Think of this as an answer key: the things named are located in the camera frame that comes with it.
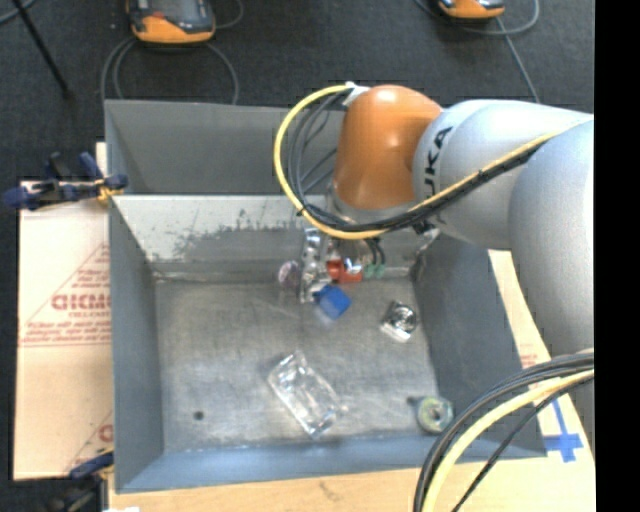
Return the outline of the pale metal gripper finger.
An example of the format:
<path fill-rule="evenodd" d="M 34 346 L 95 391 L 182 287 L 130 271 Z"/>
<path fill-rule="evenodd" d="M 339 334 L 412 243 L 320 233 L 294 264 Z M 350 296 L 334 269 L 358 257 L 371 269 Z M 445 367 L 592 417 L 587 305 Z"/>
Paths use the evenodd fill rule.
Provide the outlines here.
<path fill-rule="evenodd" d="M 326 286 L 326 271 L 318 265 L 306 266 L 301 271 L 298 298 L 301 303 L 314 300 L 315 295 Z"/>
<path fill-rule="evenodd" d="M 318 265 L 322 260 L 323 235 L 317 228 L 304 230 L 302 262 L 305 266 Z"/>

